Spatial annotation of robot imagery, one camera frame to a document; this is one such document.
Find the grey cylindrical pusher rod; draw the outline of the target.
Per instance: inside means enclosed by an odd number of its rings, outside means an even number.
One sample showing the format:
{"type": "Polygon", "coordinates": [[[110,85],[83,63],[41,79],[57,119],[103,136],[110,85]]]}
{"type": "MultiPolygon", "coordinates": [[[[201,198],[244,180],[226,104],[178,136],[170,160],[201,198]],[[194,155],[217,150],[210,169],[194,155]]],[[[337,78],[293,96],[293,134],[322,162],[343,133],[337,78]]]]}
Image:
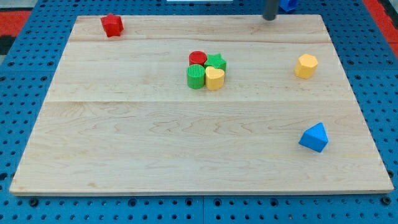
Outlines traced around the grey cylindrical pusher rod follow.
{"type": "Polygon", "coordinates": [[[263,19],[273,21],[278,13],[278,0],[265,0],[264,11],[262,14],[263,19]]]}

